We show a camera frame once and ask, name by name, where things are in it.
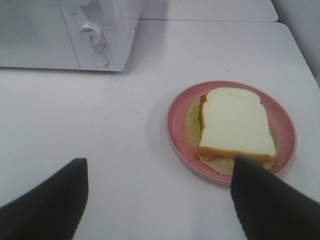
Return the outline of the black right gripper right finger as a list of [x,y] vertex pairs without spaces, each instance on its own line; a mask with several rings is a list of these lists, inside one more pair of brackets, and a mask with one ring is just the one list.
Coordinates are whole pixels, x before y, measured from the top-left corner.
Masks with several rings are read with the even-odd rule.
[[235,159],[230,194],[249,240],[320,238],[320,204],[248,157]]

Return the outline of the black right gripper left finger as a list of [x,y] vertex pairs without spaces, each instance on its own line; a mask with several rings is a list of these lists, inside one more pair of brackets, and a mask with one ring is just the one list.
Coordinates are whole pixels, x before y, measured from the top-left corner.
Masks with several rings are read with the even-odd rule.
[[89,195],[86,158],[75,158],[0,208],[2,240],[71,240]]

